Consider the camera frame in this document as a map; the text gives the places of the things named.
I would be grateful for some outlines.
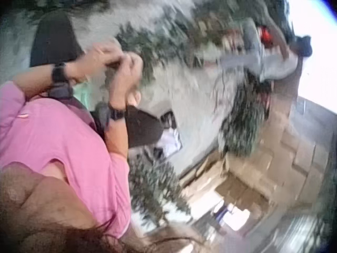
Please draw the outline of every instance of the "smartwatch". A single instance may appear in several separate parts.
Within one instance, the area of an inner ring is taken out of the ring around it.
[[[118,110],[113,108],[110,104],[109,104],[109,114],[110,114],[110,119],[116,121],[116,120],[121,120],[123,118],[125,118],[126,116],[126,109],[125,110]]]
[[[52,80],[53,83],[65,83],[68,82],[68,78],[65,75],[65,63],[57,63],[54,65],[52,71]]]
[[[74,95],[74,90],[69,84],[65,75],[65,63],[57,63],[52,71],[53,85],[48,91],[48,97],[56,100],[70,99]]]

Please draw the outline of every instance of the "pink shirt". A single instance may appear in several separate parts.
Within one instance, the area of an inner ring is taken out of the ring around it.
[[[6,82],[0,86],[0,168],[21,162],[39,173],[53,159],[63,163],[70,186],[98,222],[115,217],[110,233],[122,236],[131,218],[125,158],[109,153],[76,111],[53,99],[26,103]]]

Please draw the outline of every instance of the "hand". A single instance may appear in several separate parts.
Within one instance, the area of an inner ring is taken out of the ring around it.
[[[281,54],[282,54],[282,57],[283,57],[283,60],[287,60],[289,58],[289,50],[288,48],[281,48]]]
[[[129,90],[139,84],[142,78],[143,60],[135,53],[126,53],[115,77],[110,84],[110,104],[124,109]]]
[[[94,45],[85,55],[74,62],[67,63],[66,75],[77,83],[95,74],[105,66],[118,62],[124,53],[118,44],[107,42]]]

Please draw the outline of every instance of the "woman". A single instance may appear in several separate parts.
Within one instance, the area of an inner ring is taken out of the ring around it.
[[[71,85],[116,63],[103,140]],[[0,244],[6,252],[120,251],[105,236],[120,238],[130,223],[126,97],[142,68],[138,55],[112,42],[83,54],[63,13],[40,22],[31,68],[0,86]],[[32,100],[44,92],[50,98]]]
[[[310,46],[310,37],[298,37],[296,41],[288,46],[280,29],[270,29],[273,35],[275,47],[264,48],[261,43],[254,21],[247,18],[242,22],[245,45],[247,52],[245,54],[224,54],[220,56],[219,62],[223,69],[242,66],[249,69],[260,81],[281,80],[292,74],[298,65],[299,57],[310,57],[312,48]]]

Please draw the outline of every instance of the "tree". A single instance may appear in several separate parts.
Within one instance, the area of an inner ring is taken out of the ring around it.
[[[38,21],[44,14],[57,9],[66,12],[88,15],[91,12],[104,12],[110,9],[109,0],[12,0],[8,9],[28,11],[29,20]]]
[[[168,202],[190,215],[190,207],[181,194],[182,188],[169,162],[153,167],[141,155],[128,162],[131,206],[144,216],[145,224],[152,222],[159,227],[162,221],[168,223],[168,211],[163,208]]]
[[[264,108],[257,100],[256,87],[262,89],[258,79],[246,70],[245,82],[238,85],[230,115],[223,121],[218,135],[219,151],[248,157],[253,152]]]
[[[144,62],[142,84],[154,80],[154,68],[163,67],[175,58],[185,58],[188,37],[185,34],[189,23],[181,12],[171,7],[164,8],[164,14],[155,21],[155,31],[147,28],[136,30],[131,23],[120,26],[116,39],[123,51],[136,52]]]

